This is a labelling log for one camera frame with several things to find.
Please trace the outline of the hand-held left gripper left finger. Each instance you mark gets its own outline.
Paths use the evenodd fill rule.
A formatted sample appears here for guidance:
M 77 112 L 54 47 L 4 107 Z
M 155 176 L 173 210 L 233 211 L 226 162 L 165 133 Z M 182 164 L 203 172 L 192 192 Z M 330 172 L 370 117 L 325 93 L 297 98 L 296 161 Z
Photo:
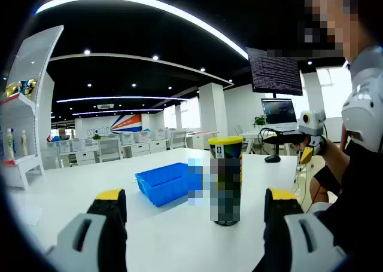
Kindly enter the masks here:
M 58 233 L 48 259 L 59 271 L 127 271 L 126 221 L 125 190 L 104 191 Z

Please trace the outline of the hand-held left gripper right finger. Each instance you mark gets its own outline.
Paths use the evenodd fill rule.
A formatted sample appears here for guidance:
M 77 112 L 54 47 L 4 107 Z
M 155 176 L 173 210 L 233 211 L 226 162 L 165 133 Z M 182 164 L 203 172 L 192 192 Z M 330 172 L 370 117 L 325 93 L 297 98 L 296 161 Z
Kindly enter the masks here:
M 264 255 L 257 271 L 336 271 L 346 253 L 316 214 L 303 213 L 289 191 L 268 188 L 265 194 Z

